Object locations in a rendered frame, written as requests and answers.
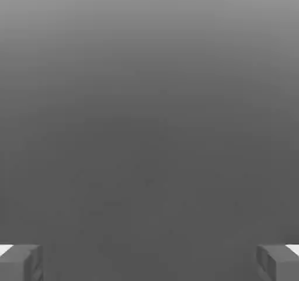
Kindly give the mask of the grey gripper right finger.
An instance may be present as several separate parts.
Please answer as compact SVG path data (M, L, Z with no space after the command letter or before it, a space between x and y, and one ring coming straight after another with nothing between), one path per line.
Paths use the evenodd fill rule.
M256 264L262 281L299 281L299 244L258 245Z

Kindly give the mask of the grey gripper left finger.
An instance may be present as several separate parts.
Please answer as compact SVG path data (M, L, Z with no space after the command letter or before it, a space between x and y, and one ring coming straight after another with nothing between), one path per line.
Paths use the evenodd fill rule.
M0 244L0 281L44 281L43 246Z

